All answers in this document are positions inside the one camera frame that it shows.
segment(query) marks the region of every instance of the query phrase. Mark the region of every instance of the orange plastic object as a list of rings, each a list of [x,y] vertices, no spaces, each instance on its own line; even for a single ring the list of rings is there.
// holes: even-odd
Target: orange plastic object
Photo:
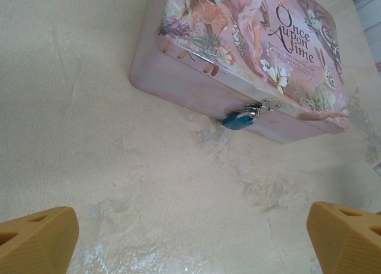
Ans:
[[[71,207],[0,223],[0,273],[64,274],[78,236],[78,220]]]
[[[381,273],[381,216],[317,202],[307,220],[324,274]]]

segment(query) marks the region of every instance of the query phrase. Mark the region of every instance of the wall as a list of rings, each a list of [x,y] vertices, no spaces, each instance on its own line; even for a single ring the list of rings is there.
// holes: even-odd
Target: wall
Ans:
[[[354,0],[379,72],[381,72],[381,0]]]

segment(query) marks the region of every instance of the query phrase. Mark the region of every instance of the decorative illustration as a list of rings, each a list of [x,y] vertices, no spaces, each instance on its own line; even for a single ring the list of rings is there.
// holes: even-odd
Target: decorative illustration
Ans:
[[[260,88],[300,107],[298,118],[348,125],[338,37],[332,16],[314,0],[167,0],[159,36],[163,52],[255,75]]]

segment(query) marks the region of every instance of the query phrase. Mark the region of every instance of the white flower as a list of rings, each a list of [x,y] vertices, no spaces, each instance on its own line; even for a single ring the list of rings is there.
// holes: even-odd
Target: white flower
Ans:
[[[227,63],[230,66],[232,66],[235,63],[236,59],[228,46],[222,45],[219,48],[219,51],[220,56],[225,61],[225,63]]]
[[[277,90],[281,93],[284,94],[284,88],[288,84],[288,79],[287,79],[287,71],[284,67],[279,68],[279,67],[270,67],[265,65],[265,60],[261,61],[263,65],[263,70],[267,71],[268,75],[277,83]]]
[[[279,91],[281,94],[285,94],[284,91],[283,91],[283,88],[282,88],[280,85],[278,85],[278,88],[277,88],[277,89],[278,89],[278,91]]]
[[[275,72],[275,69],[273,67],[270,67],[267,70],[267,73],[276,83],[278,82],[277,79],[276,79],[276,72]]]
[[[260,60],[260,62],[264,71],[267,71],[270,68],[270,63],[265,59]]]
[[[286,72],[286,69],[284,67],[282,67],[282,69],[280,70],[280,75],[281,76],[287,76],[287,72]]]

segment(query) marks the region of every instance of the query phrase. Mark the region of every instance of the rabbit illustration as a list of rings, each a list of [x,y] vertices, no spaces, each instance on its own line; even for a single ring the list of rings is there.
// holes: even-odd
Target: rabbit illustration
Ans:
[[[320,49],[318,50],[315,47],[315,51],[317,54],[317,57],[319,58],[323,68],[324,68],[324,82],[316,87],[313,95],[312,95],[312,101],[314,105],[318,106],[318,108],[321,111],[336,111],[335,104],[336,104],[336,84],[335,80],[333,79],[332,73],[330,72],[327,61],[324,57],[323,51]]]

